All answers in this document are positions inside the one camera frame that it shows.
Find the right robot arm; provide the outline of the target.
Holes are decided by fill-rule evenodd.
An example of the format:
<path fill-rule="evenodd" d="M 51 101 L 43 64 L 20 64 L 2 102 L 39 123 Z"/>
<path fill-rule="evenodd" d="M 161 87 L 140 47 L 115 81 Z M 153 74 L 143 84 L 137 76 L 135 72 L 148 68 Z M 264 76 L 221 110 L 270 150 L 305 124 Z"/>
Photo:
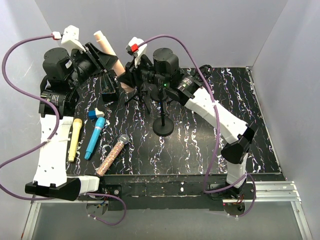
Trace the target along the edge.
<path fill-rule="evenodd" d="M 201 116 L 216 129 L 216 135 L 223 136 L 226 145 L 221 150 L 227 161 L 225 187 L 204 189 L 207 194 L 226 191 L 232 199 L 237 199 L 245 192 L 246 163 L 249 149 L 257 133 L 255 123 L 246 123 L 228 111 L 213 99 L 212 91 L 205 88 L 206 81 L 199 81 L 184 74 L 179 65 L 179 58 L 169 48 L 159 48 L 153 52 L 150 60 L 143 46 L 134 44 L 126 48 L 133 60 L 125 65 L 125 72 L 118 80 L 124 90 L 138 89 L 143 83 L 154 84 L 164 90 L 173 101 Z"/>

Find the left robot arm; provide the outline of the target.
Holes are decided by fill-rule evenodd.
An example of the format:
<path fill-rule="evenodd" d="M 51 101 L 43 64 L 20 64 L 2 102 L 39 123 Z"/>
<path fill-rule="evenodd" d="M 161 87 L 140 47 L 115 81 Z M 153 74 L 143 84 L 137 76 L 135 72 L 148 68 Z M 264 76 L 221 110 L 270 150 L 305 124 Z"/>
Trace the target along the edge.
<path fill-rule="evenodd" d="M 33 180 L 25 184 L 25 193 L 67 201 L 88 192 L 95 200 L 106 196 L 106 187 L 98 177 L 68 176 L 66 158 L 78 88 L 91 78 L 106 76 L 117 60 L 117 56 L 100 51 L 90 42 L 83 47 L 55 47 L 44 54 L 45 76 L 38 109 L 44 146 Z"/>

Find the pale pink microphone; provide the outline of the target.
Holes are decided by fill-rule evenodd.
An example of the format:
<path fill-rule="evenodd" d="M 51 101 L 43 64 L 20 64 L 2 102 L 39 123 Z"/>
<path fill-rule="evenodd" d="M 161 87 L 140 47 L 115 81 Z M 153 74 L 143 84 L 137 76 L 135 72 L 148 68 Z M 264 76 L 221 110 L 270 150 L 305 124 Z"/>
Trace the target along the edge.
<path fill-rule="evenodd" d="M 103 52 L 109 55 L 116 56 L 115 51 L 113 50 L 111 44 L 107 40 L 106 36 L 102 33 L 101 30 L 96 31 L 94 34 L 94 37 L 96 39 L 96 42 L 100 45 L 102 48 Z M 119 77 L 120 75 L 125 73 L 125 68 L 122 65 L 121 61 L 118 59 L 117 62 L 113 66 L 113 70 L 116 73 L 116 76 Z M 121 82 L 120 83 L 121 87 L 125 90 L 126 93 L 131 93 L 135 89 L 130 87 L 129 85 Z"/>

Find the black tripod shock-mount stand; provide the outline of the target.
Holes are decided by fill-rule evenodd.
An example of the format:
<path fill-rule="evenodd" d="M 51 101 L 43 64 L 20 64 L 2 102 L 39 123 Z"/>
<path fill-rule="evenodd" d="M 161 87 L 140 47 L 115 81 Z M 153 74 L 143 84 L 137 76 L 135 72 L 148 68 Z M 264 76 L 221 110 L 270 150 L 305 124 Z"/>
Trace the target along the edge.
<path fill-rule="evenodd" d="M 199 67 L 200 72 L 202 73 L 203 77 L 205 80 L 208 80 L 210 78 L 210 76 L 212 75 L 212 72 L 214 70 L 214 68 L 209 65 L 209 64 L 205 64 Z M 200 76 L 199 72 L 195 69 L 194 73 L 191 74 L 197 81 L 199 82 L 203 82 L 202 77 Z"/>

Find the glitter silver-head microphone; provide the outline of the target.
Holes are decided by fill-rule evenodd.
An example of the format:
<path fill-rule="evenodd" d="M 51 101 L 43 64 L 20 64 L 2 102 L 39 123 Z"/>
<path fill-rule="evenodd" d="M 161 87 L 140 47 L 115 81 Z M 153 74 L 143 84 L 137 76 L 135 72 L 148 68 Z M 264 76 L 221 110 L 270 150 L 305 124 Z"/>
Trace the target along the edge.
<path fill-rule="evenodd" d="M 122 134 L 115 146 L 111 149 L 107 157 L 104 159 L 104 161 L 101 163 L 99 168 L 96 170 L 96 174 L 100 177 L 102 177 L 107 170 L 110 168 L 114 160 L 117 158 L 117 156 L 120 154 L 124 146 L 129 142 L 129 136 L 127 134 Z"/>

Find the black round-base mic stand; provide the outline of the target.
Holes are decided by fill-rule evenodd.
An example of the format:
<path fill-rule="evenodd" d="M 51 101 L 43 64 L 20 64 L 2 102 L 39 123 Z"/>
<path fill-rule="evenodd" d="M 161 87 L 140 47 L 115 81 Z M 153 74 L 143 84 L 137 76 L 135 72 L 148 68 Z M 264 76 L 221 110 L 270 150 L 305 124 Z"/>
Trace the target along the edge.
<path fill-rule="evenodd" d="M 160 88 L 158 90 L 158 99 L 160 104 L 160 117 L 158 117 L 152 125 L 152 129 L 157 136 L 167 137 L 174 131 L 174 123 L 169 119 L 164 111 L 164 90 Z"/>

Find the cream yellow microphone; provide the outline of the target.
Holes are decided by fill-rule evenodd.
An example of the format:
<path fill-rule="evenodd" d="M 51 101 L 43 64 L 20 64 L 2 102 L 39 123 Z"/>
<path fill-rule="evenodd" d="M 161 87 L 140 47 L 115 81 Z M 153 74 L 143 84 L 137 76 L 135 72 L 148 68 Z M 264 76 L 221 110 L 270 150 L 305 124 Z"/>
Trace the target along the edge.
<path fill-rule="evenodd" d="M 69 153 L 68 153 L 68 162 L 72 163 L 75 160 L 80 130 L 82 128 L 83 122 L 80 118 L 75 118 L 72 123 L 72 135 L 70 140 L 69 146 Z"/>

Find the teal blue microphone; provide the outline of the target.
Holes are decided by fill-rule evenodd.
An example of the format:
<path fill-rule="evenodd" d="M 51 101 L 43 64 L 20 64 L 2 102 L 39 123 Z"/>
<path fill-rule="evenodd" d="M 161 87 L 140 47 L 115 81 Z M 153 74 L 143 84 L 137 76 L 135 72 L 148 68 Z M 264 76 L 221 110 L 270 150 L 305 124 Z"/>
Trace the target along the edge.
<path fill-rule="evenodd" d="M 84 159 L 85 160 L 89 160 L 90 159 L 91 154 L 93 153 L 93 150 L 94 150 L 95 145 L 97 143 L 97 140 L 98 140 L 98 138 L 100 136 L 101 130 L 105 126 L 105 122 L 106 122 L 106 120 L 105 120 L 104 117 L 99 117 L 96 120 L 93 133 L 92 133 L 92 135 L 90 137 L 89 143 L 88 143 L 86 151 L 85 151 L 85 155 L 84 155 Z"/>

